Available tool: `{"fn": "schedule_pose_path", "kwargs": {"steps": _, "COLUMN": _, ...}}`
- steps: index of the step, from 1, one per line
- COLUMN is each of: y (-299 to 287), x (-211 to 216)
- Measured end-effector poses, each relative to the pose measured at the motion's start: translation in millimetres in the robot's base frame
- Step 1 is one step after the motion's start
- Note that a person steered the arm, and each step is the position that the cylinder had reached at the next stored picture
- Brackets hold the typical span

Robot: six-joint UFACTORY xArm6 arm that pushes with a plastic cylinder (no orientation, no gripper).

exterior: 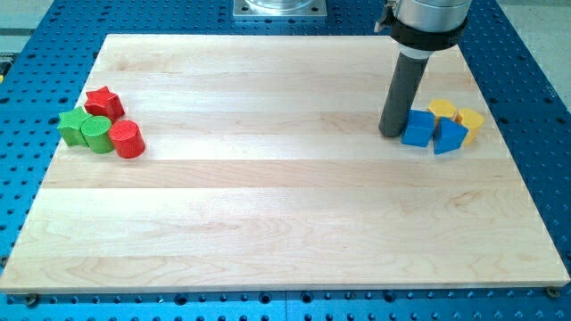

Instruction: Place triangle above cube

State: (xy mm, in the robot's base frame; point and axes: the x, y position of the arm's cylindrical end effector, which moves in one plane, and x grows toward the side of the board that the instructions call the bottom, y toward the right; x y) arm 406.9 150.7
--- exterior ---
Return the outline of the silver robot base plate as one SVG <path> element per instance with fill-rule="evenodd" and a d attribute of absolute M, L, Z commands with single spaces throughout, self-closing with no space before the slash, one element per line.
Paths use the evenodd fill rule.
<path fill-rule="evenodd" d="M 326 17 L 326 0 L 234 0 L 233 17 L 254 19 L 262 17 Z"/>

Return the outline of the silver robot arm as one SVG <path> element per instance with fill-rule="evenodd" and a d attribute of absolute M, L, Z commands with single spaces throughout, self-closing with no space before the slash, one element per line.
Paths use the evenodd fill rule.
<path fill-rule="evenodd" d="M 387 0 L 374 32 L 390 29 L 401 54 L 427 60 L 461 40 L 471 4 L 471 0 Z"/>

